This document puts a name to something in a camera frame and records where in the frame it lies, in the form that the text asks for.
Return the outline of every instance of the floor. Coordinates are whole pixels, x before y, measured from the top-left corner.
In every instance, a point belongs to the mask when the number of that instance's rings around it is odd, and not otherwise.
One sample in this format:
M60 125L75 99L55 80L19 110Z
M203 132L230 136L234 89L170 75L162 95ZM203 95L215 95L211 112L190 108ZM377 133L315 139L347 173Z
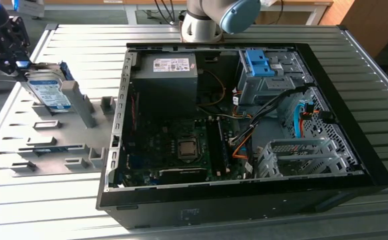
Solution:
M39 42L40 36L44 32L44 28L50 23L60 24L129 24L127 14L122 10L102 10L102 11L87 11L87 10L66 10L66 11L46 11L43 19L34 20L30 16L19 14L18 12L10 13L12 16L22 16L28 29L28 35L32 43L31 51ZM138 11L138 22L139 24L161 24L165 22L159 18L159 14L153 14L155 18L149 19L147 14L143 11ZM377 62L383 66L388 74L388 45L382 51L377 58ZM12 80L11 77L0 75L0 80ZM14 83L8 81L0 81L0 110L7 101L10 93L14 88Z

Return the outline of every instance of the green circuit board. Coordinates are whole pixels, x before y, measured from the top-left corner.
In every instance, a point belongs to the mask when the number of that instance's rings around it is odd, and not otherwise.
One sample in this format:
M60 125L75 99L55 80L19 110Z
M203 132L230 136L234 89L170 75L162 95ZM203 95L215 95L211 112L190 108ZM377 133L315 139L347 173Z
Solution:
M234 123L230 118L221 120L226 140L234 136ZM195 147L195 154L182 155L182 146L187 151ZM243 176L243 163L233 159L229 171L223 175L214 173L211 161L207 119L179 119L163 122L142 122L137 129L137 151L129 156L125 178L131 186L157 185L161 170L207 169L207 182L237 180Z

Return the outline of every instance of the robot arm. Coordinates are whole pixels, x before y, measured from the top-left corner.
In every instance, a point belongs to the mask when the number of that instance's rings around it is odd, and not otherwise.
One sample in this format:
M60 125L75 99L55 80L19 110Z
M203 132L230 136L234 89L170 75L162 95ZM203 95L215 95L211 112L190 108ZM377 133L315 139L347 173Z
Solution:
M187 42L218 42L223 30L243 32L261 13L261 0L189 0L182 37Z
M20 17L10 17L8 11L0 4L0 70L12 74L19 71L20 63L28 65L30 38Z

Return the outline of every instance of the slotted aluminum table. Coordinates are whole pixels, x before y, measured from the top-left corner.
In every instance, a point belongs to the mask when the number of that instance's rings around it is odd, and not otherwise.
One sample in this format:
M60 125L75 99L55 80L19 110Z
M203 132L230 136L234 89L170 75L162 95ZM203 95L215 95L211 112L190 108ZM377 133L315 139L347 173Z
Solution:
M118 95L127 43L179 40L178 29L162 25L50 25L32 60L67 61L95 99ZM226 41L311 45L388 169L388 77L350 33L334 26L257 25ZM16 111L31 111L26 97L16 84L0 113L0 146ZM95 208L99 179L101 173L11 177L0 171L0 239L388 239L388 189L321 214L130 232Z

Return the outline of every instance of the blue wire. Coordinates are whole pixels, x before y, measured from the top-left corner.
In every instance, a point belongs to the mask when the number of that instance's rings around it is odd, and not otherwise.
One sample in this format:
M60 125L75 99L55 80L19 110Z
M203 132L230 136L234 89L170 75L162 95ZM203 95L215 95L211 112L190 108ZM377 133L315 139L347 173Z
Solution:
M301 131L301 108L305 108L306 104L299 103L295 107L294 111L294 129L295 129L295 136L298 138L302 137L302 131Z

